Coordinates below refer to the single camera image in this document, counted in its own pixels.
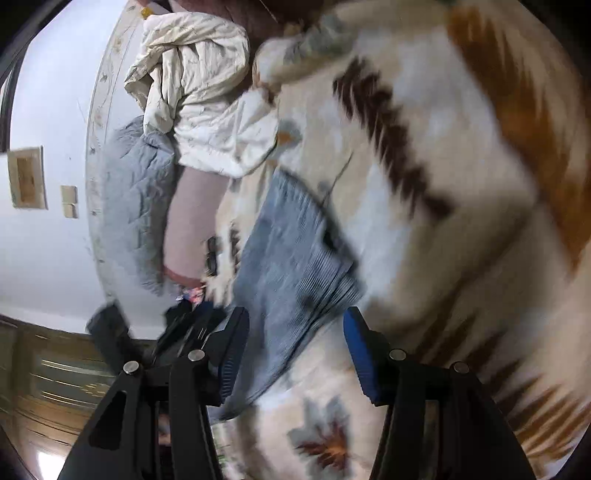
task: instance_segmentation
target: brown zigzag pattern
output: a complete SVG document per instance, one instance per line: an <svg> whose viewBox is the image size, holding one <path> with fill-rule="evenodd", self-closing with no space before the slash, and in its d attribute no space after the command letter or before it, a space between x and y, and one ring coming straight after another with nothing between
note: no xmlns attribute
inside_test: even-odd
<svg viewBox="0 0 591 480"><path fill-rule="evenodd" d="M437 219L453 210L451 203L428 192L425 168L413 164L408 151L408 128L401 123L400 107L392 107L392 90L378 84L378 72L366 72L365 59L353 59L345 72L335 78L333 93L339 98L347 118L359 118L374 143L376 155L386 170L392 191L401 192L410 202L411 217L420 202Z"/></svg>

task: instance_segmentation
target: light switch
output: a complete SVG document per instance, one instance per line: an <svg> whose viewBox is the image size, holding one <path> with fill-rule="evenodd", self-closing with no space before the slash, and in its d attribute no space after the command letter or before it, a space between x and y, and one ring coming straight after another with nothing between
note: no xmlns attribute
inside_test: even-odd
<svg viewBox="0 0 591 480"><path fill-rule="evenodd" d="M78 218L78 212L76 211L76 205L71 203L62 203L64 207L64 217L66 218Z"/></svg>
<svg viewBox="0 0 591 480"><path fill-rule="evenodd" d="M62 203L78 203L78 189L74 185L62 185L60 188Z"/></svg>

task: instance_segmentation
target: framed picture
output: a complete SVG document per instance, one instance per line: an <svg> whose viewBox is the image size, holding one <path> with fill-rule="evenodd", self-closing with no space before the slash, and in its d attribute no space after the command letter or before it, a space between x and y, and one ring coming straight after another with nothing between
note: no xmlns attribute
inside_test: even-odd
<svg viewBox="0 0 591 480"><path fill-rule="evenodd" d="M47 209L41 147L8 151L8 177L15 208Z"/></svg>

